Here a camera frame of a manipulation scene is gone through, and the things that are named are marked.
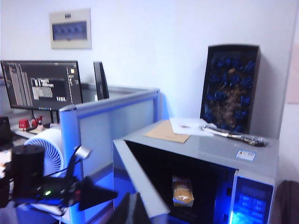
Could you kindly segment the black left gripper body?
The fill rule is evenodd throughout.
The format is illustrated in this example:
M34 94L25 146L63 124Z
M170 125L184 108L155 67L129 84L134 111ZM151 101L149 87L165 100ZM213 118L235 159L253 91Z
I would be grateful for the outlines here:
M78 182L76 178L44 178L36 187L34 199L46 205L73 206L80 200Z

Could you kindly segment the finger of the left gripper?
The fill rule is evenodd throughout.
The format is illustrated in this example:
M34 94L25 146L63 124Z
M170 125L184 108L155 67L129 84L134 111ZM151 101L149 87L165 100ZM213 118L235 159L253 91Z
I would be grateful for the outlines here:
M96 186L89 177L83 179L80 190L80 211L110 201L118 196L118 193L113 190Z
M78 180L78 178L74 175L75 165L77 162L81 160L80 156L77 153L78 150L79 147L74 148L74 152L69 160L68 167L66 170L66 179Z

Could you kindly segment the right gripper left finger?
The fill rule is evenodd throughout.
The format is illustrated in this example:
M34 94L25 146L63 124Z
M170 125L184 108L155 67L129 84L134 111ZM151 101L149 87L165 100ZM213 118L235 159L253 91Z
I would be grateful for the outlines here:
M127 193L118 207L118 224L125 224L129 214L131 195Z

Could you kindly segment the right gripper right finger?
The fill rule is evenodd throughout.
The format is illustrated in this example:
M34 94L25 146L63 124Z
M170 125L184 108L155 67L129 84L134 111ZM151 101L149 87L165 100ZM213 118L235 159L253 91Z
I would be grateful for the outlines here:
M147 211L141 199L140 193L135 193L131 199L131 223L150 224Z

